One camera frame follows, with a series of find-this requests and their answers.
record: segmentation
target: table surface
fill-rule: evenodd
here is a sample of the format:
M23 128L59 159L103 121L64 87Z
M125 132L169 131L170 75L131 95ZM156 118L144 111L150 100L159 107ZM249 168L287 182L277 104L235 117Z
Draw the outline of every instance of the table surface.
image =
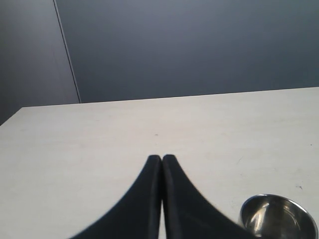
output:
M319 88L306 88L22 108L0 126L0 238L74 235L167 153L234 221L271 193L319 222Z

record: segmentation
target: shiny metal surface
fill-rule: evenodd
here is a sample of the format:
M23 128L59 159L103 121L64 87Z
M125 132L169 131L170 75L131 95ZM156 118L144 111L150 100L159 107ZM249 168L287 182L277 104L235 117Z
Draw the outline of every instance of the shiny metal surface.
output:
M281 196L261 194L249 198L241 208L240 220L257 237L318 239L318 229L310 214Z

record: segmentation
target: blue-gray wall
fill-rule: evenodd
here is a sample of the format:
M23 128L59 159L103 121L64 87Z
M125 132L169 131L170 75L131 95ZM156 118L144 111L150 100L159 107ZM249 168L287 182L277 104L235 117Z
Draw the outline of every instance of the blue-gray wall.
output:
M21 107L78 102L53 0L0 0L0 125Z
M56 0L83 102L319 86L319 0Z

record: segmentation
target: metal bowl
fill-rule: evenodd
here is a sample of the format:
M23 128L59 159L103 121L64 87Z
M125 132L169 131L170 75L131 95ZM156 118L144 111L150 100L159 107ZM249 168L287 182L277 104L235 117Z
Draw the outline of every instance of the metal bowl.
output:
M310 214L297 203L276 195L249 198L240 210L240 223L257 237L318 239L318 229Z

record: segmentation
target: white table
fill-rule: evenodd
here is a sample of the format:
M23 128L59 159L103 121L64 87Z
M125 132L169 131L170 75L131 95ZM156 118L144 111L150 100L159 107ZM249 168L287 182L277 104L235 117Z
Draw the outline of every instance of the white table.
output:
M23 108L0 126L0 238L74 235L166 153L235 221L272 193L319 223L319 88L307 88Z

